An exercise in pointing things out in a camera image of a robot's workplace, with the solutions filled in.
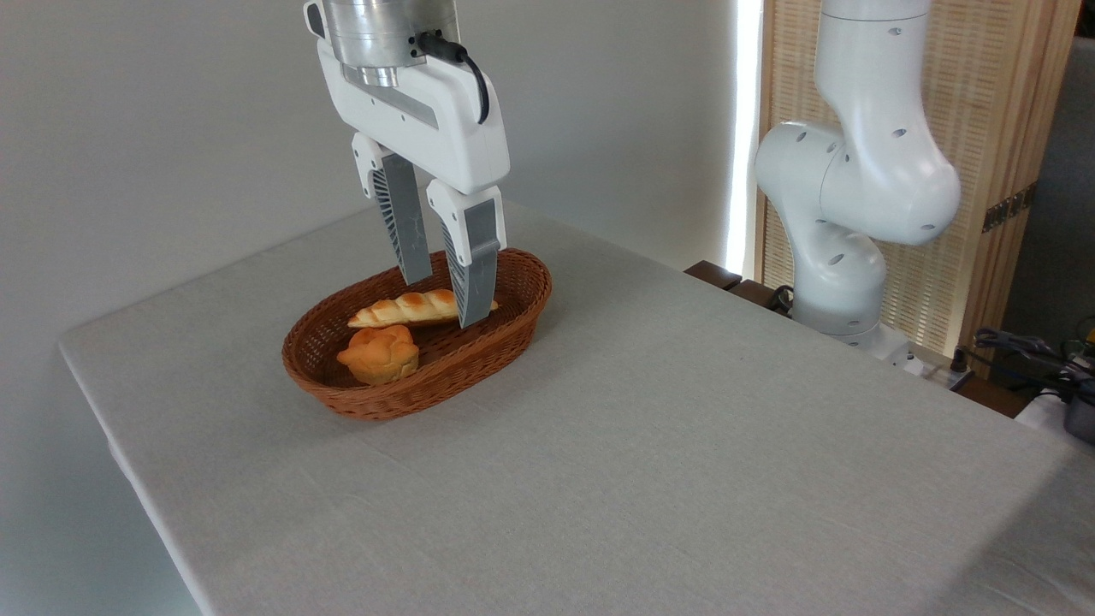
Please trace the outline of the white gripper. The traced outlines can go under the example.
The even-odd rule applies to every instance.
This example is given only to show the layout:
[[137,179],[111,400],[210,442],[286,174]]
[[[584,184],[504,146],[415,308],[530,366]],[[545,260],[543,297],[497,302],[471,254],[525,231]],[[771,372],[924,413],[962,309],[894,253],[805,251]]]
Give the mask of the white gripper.
[[426,193],[441,219],[460,327],[488,318],[498,253],[507,248],[497,184],[510,172],[493,85],[488,119],[480,124],[479,82],[465,65],[426,57],[397,70],[396,88],[378,88],[345,71],[328,43],[316,40],[316,53],[334,108],[358,132],[351,150],[364,196],[379,206],[405,283],[433,274],[417,165],[438,178]]

